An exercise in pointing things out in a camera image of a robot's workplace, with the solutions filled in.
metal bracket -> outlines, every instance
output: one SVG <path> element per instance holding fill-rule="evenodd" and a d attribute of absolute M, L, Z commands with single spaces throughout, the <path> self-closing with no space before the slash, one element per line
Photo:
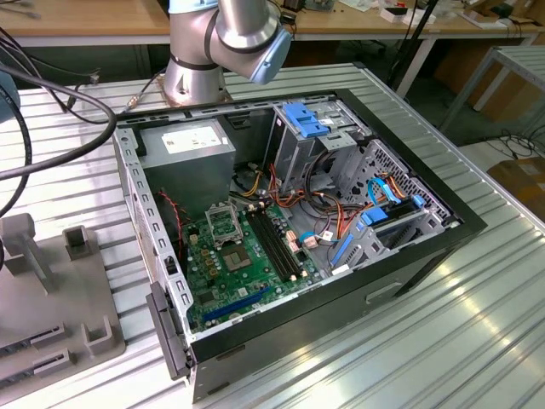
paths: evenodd
<path fill-rule="evenodd" d="M 158 282 L 150 285 L 152 293 L 146 296 L 147 307 L 163 350 L 164 360 L 173 380 L 189 377 L 192 362 L 187 358 L 187 349 L 182 342 L 183 332 L 178 331 L 163 288 Z"/>

wire bundle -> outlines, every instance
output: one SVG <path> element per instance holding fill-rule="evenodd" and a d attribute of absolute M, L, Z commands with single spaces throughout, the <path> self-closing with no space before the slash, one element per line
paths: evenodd
<path fill-rule="evenodd" d="M 181 228 L 182 228 L 182 222 L 180 219 L 180 214 L 178 213 L 178 210 L 182 212 L 186 212 L 183 210 L 174 200 L 172 200 L 169 195 L 165 192 L 158 192 L 159 196 L 161 196 L 163 199 L 165 199 L 167 202 L 169 202 L 169 205 L 172 207 L 172 210 L 174 211 L 174 215 L 176 218 L 176 224 L 178 229 L 178 260 L 181 260 L 181 248 L 182 248 L 182 239 L 181 239 Z"/>

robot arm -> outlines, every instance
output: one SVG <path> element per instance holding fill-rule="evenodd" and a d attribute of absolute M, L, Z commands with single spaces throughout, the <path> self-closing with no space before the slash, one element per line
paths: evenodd
<path fill-rule="evenodd" d="M 267 84 L 290 48 L 291 35 L 267 0 L 172 0 L 169 13 L 164 91 L 175 105 L 223 100 L 222 66 Z"/>

aluminum table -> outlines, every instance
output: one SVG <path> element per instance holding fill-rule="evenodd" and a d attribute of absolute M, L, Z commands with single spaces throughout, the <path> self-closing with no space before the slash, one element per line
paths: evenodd
<path fill-rule="evenodd" d="M 469 78 L 466 84 L 463 86 L 462 91 L 458 94 L 455 100 L 450 105 L 449 110 L 446 113 L 443 123 L 439 126 L 442 132 L 449 127 L 450 123 L 454 120 L 463 103 L 469 98 L 475 87 L 479 84 L 481 78 L 486 74 L 488 69 L 494 62 L 499 62 L 503 65 L 502 72 L 505 74 L 499 74 L 494 80 L 494 83 L 499 77 L 511 72 L 515 72 L 520 75 L 529 83 L 537 86 L 542 92 L 545 93 L 545 45 L 533 45 L 530 47 L 492 47 L 485 58 L 480 62 L 479 66 L 473 72 L 473 75 Z M 487 93 L 490 95 L 497 89 L 498 84 L 491 84 L 487 89 Z M 543 109 L 538 109 L 536 114 L 528 121 L 526 125 L 526 131 L 530 130 L 535 124 L 539 122 L 545 112 Z"/>
<path fill-rule="evenodd" d="M 102 84 L 85 92 L 119 110 L 143 83 Z M 366 70 L 353 65 L 293 68 L 267 86 L 228 75 L 227 87 L 236 100 L 349 88 L 484 218 L 488 228 L 413 292 L 196 407 L 541 408 L 543 223 Z M 24 91 L 22 104 L 36 161 L 79 146 L 100 129 L 60 114 L 41 90 Z M 138 109 L 163 106 L 154 85 Z M 96 114 L 80 102 L 76 109 Z M 0 130 L 3 170 L 22 163 L 23 146 L 14 121 Z M 0 184 L 0 201 L 15 186 L 16 181 Z M 40 237 L 76 224 L 98 233 L 127 351 L 6 407 L 190 407 L 185 383 L 169 379 L 146 310 L 149 284 L 123 203 L 112 143 L 62 168 L 31 176 L 12 211 L 30 212 Z"/>

sticker label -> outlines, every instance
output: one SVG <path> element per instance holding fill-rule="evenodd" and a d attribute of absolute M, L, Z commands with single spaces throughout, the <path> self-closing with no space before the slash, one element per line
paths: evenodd
<path fill-rule="evenodd" d="M 528 175 L 539 175 L 539 170 L 533 164 L 520 164 L 519 167 Z"/>
<path fill-rule="evenodd" d="M 163 143 L 169 154 L 221 145 L 220 138 L 211 126 L 168 132 L 163 135 Z"/>

